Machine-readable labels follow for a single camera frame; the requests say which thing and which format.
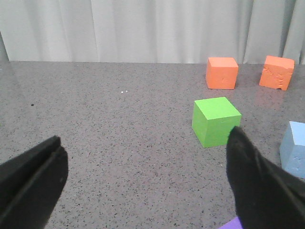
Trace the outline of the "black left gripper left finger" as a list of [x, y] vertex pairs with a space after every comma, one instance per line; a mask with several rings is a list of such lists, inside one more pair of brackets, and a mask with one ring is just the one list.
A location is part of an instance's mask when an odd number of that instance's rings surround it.
[[56, 135], [1, 164], [0, 227], [45, 228], [68, 173], [68, 154]]

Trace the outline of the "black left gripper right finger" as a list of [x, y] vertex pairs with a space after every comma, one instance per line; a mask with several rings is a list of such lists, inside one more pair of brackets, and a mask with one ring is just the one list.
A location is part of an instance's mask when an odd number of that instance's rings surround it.
[[266, 159], [242, 128], [226, 146], [226, 173], [244, 229], [303, 229], [305, 183]]

